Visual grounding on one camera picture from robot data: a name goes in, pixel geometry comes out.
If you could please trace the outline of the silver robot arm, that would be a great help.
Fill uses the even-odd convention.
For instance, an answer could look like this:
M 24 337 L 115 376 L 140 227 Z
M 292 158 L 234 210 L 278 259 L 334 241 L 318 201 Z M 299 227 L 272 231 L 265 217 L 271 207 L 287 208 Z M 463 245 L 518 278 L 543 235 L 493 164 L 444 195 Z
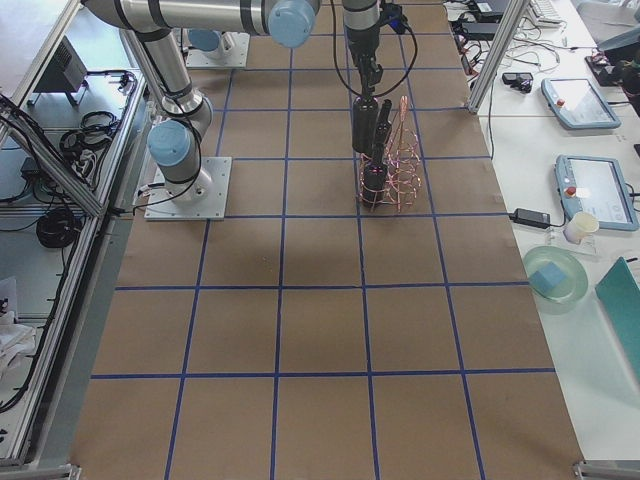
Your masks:
M 87 1 L 84 5 L 104 23 L 131 33 L 141 50 L 139 59 L 151 68 L 168 118 L 151 129 L 147 148 L 162 172 L 169 202 L 177 205 L 199 202 L 210 188 L 200 144 L 212 121 L 212 107 L 193 86 L 174 29 L 266 35 L 294 49 L 309 38 L 320 9 L 317 1 Z
M 188 29 L 187 37 L 192 49 L 214 59 L 230 55 L 236 45 L 230 33 L 217 30 Z

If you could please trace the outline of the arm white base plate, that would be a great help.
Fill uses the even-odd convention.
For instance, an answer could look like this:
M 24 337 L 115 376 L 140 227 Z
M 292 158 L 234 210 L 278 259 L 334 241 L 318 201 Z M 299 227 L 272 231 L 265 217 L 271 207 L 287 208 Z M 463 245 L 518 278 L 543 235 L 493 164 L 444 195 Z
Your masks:
M 247 33 L 189 29 L 186 66 L 189 69 L 244 69 L 250 36 Z
M 150 192 L 150 206 L 145 208 L 144 218 L 149 221 L 223 220 L 231 169 L 231 157 L 204 157 L 200 174 L 186 193 L 174 199 L 186 184 L 181 189 L 169 184 L 169 189 L 160 186 Z

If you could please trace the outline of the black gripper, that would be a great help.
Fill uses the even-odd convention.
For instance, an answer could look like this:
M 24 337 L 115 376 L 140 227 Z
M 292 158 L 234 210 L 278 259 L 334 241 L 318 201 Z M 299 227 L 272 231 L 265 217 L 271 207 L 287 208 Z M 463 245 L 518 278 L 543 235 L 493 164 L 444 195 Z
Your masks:
M 352 60 L 360 76 L 360 97 L 372 98 L 375 86 L 381 81 L 383 75 L 383 68 L 376 60 L 380 28 L 369 27 L 357 30 L 346 27 L 345 32 Z

